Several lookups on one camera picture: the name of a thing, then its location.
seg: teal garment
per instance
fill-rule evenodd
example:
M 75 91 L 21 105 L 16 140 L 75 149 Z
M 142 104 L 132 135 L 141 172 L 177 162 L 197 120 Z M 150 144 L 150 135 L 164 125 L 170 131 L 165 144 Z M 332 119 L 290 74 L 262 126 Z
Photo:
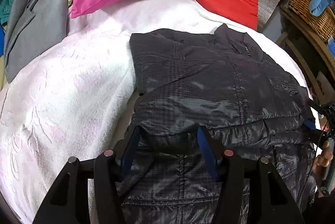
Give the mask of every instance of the teal garment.
M 0 3 L 0 24 L 8 22 L 14 0 L 2 0 Z

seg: metal screw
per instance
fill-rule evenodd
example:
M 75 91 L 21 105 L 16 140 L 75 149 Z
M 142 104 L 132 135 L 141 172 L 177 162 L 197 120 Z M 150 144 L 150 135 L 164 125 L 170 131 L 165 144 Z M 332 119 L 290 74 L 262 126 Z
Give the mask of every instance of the metal screw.
M 109 156 L 112 156 L 114 154 L 114 151 L 109 149 L 109 150 L 106 150 L 103 154 L 106 157 L 109 157 Z
M 77 157 L 71 156 L 67 161 L 69 164 L 73 164 L 77 160 Z
M 224 154 L 225 154 L 226 156 L 228 156 L 228 157 L 234 156 L 234 152 L 233 152 L 232 150 L 230 150 L 230 149 L 226 149 L 226 150 L 224 151 Z
M 264 163 L 264 164 L 268 164 L 269 159 L 267 157 L 261 157 L 261 162 Z

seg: finger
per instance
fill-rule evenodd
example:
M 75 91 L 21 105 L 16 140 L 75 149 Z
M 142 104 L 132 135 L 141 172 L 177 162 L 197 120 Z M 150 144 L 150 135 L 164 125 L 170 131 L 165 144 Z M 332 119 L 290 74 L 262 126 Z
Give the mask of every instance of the finger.
M 329 141 L 326 140 L 326 142 L 324 142 L 322 145 L 322 149 L 329 148 L 329 145 L 330 145 Z
M 327 167 L 330 163 L 330 160 L 325 159 L 321 155 L 318 155 L 316 160 L 317 160 L 316 165 L 321 165 L 323 167 Z
M 324 149 L 322 152 L 321 152 L 321 156 L 323 158 L 325 158 L 326 160 L 332 160 L 333 159 L 333 152 L 331 152 L 328 148 L 327 149 Z

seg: cable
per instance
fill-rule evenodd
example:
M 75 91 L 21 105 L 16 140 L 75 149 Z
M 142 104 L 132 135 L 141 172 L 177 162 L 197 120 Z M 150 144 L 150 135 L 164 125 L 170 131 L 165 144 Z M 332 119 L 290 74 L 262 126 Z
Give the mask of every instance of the cable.
M 315 153 L 314 153 L 314 158 L 313 158 L 312 163 L 311 163 L 311 168 L 310 168 L 310 170 L 308 172 L 308 176 L 307 176 L 307 179 L 305 181 L 303 190 L 301 191 L 301 196 L 300 196 L 300 199 L 299 199 L 299 208 L 301 207 L 301 201 L 303 200 L 303 196 L 304 196 L 304 191 L 305 191 L 305 188 L 306 188 L 306 184 L 307 184 L 309 176 L 311 175 L 313 164 L 314 164 L 314 160 L 316 158 L 316 153 L 317 153 L 318 147 L 320 146 L 320 141 L 321 141 L 322 135 L 324 135 L 324 133 L 325 133 L 324 131 L 321 131 L 320 138 L 318 140 L 318 143 L 316 144 L 316 150 L 315 150 Z

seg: black jacket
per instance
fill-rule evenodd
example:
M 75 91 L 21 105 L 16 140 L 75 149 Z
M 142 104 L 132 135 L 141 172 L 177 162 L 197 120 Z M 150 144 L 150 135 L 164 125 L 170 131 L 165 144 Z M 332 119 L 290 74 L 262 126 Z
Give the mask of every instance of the black jacket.
M 140 93 L 132 125 L 148 134 L 118 187 L 127 223 L 210 223 L 221 184 L 200 155 L 199 125 L 243 158 L 268 157 L 299 201 L 314 153 L 302 128 L 308 93 L 247 33 L 160 29 L 132 34 L 130 47 Z M 248 194 L 245 181 L 241 223 Z

